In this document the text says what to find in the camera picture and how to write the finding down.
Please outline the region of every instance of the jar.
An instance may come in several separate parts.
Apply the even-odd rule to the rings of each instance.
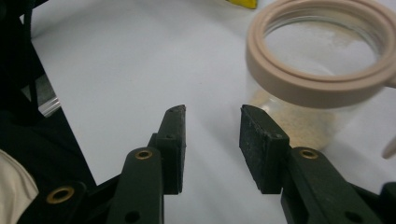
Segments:
[[[278,0],[247,33],[247,68],[292,147],[322,149],[361,104],[396,87],[396,16],[367,0]]]

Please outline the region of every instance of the white tabletop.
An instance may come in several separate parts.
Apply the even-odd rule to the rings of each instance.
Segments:
[[[286,223],[280,196],[261,195],[238,147],[246,32],[258,11],[223,0],[49,0],[35,9],[35,49],[97,184],[183,104],[184,189],[165,197],[165,223]],[[395,98],[379,93],[324,150],[346,180],[374,192],[396,179],[396,158],[381,158],[396,134]]]

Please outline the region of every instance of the brass screw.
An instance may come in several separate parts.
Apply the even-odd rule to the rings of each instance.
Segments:
[[[74,193],[75,193],[75,190],[70,186],[59,187],[59,188],[53,190],[47,196],[47,203],[50,203],[50,204],[63,203],[65,201],[69,200],[73,196]]]
[[[136,154],[134,154],[134,156],[138,159],[138,160],[146,160],[150,157],[152,157],[152,152],[150,150],[141,150],[138,151]]]
[[[315,160],[319,157],[318,153],[311,149],[300,150],[300,155],[309,160]]]

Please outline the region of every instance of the beige lid ring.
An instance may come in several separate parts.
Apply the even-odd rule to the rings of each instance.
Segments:
[[[315,17],[357,27],[380,55],[368,68],[341,76],[314,76],[286,66],[265,46],[263,38],[288,21]],[[295,105],[336,108],[354,105],[385,86],[396,87],[396,16],[367,0],[278,0],[258,13],[247,34],[247,68],[268,92]]]

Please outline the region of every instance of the yellow object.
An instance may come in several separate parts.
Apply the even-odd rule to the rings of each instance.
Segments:
[[[257,7],[257,0],[227,0],[234,5],[254,9]]]

